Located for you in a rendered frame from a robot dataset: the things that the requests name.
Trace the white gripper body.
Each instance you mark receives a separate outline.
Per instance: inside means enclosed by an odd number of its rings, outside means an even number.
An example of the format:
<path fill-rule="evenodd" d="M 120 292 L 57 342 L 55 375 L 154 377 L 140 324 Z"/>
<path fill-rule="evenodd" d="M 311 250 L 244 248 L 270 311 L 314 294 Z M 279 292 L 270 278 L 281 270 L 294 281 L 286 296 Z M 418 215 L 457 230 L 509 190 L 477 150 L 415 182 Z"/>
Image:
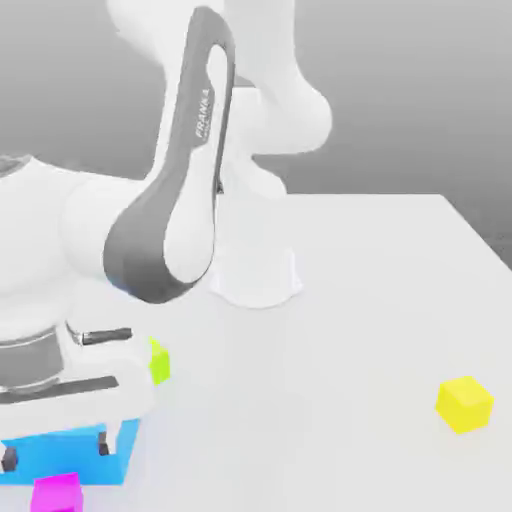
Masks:
<path fill-rule="evenodd" d="M 154 403 L 149 354 L 131 341 L 71 346 L 53 385 L 0 393 L 0 440 L 142 417 Z"/>

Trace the small lime green cube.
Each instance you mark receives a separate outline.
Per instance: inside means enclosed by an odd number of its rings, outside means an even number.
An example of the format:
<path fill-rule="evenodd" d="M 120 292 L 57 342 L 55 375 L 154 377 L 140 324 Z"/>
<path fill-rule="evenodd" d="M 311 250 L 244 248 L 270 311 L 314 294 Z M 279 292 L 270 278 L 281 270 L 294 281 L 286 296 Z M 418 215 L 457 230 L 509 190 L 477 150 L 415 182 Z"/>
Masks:
<path fill-rule="evenodd" d="M 149 342 L 151 347 L 149 370 L 153 383 L 158 386 L 171 376 L 169 352 L 156 339 L 150 338 Z"/>

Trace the small magenta cube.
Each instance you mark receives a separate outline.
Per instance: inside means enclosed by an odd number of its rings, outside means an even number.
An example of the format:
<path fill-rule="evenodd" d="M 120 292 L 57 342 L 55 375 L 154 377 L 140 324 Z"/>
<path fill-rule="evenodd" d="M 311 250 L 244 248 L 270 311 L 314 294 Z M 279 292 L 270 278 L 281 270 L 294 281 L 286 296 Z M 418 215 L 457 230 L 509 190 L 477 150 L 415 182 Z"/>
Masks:
<path fill-rule="evenodd" d="M 84 497 L 77 473 L 36 479 L 30 512 L 83 512 Z"/>

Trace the small yellow cube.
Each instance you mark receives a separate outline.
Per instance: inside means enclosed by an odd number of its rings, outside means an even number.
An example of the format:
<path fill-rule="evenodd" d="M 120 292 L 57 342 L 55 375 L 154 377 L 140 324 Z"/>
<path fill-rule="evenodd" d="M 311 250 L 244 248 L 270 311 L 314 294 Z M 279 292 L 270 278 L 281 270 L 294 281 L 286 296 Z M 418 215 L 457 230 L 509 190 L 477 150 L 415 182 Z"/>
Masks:
<path fill-rule="evenodd" d="M 440 384 L 435 410 L 457 434 L 488 425 L 494 397 L 473 377 L 463 376 Z"/>

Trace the large blue box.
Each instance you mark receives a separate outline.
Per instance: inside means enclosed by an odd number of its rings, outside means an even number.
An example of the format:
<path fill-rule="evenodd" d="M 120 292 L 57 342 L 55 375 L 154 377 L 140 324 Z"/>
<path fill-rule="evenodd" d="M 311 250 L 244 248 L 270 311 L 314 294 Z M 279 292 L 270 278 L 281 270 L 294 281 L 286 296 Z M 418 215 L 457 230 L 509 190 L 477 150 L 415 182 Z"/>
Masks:
<path fill-rule="evenodd" d="M 53 475 L 77 473 L 84 485 L 121 485 L 127 473 L 140 421 L 126 420 L 117 436 L 116 453 L 99 453 L 103 424 L 18 439 L 3 444 L 17 452 L 12 472 L 0 472 L 0 485 L 31 485 Z"/>

